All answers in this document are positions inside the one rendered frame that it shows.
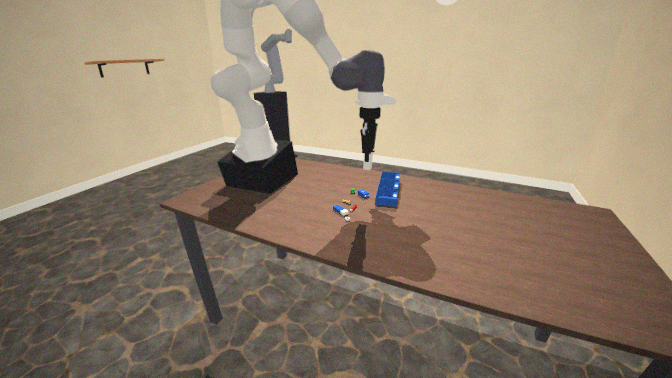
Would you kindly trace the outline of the blue three-compartment bin rack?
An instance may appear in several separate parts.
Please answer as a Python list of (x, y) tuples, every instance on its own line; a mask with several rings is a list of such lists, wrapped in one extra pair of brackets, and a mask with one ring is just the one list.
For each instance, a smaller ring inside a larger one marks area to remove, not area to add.
[(375, 197), (376, 205), (396, 207), (399, 178), (400, 173), (382, 172)]

